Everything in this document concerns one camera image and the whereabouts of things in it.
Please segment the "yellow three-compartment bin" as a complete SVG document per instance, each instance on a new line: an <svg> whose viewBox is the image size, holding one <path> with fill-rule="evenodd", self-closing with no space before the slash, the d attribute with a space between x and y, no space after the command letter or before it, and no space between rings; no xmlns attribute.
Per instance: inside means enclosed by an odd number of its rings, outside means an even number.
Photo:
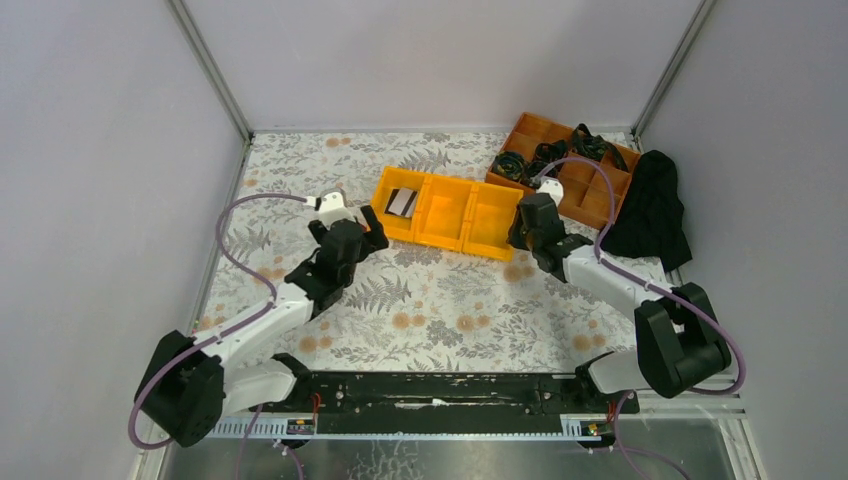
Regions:
<svg viewBox="0 0 848 480"><path fill-rule="evenodd" d="M419 192L412 218L384 213L393 189ZM386 167L371 200L392 240L509 262L508 233L524 193L489 183Z"/></svg>

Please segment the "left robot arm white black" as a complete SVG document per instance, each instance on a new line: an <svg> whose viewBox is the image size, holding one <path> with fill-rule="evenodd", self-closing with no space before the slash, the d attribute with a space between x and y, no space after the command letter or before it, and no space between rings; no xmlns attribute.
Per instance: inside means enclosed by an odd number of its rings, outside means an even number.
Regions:
<svg viewBox="0 0 848 480"><path fill-rule="evenodd" d="M307 404L308 381L282 361L270 358L250 367L242 361L333 306L352 284L358 264L389 245L369 205L354 215L323 202L309 229L317 249L272 288L267 300L194 336L172 331L160 339L128 420L136 446L156 447L136 433L140 414L164 430L170 441L189 447L231 413L270 402L288 411Z"/></svg>

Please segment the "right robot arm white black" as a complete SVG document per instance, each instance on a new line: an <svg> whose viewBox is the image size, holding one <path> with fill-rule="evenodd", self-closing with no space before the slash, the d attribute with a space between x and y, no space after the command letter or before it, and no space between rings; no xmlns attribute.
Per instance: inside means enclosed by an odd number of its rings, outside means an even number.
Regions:
<svg viewBox="0 0 848 480"><path fill-rule="evenodd" d="M519 201L508 242L529 252L542 271L589 291L634 324L634 349L601 355L577 369L573 396L583 410L597 412L626 390L673 398L730 366L730 346L699 286L638 277L592 240L567 233L550 195Z"/></svg>

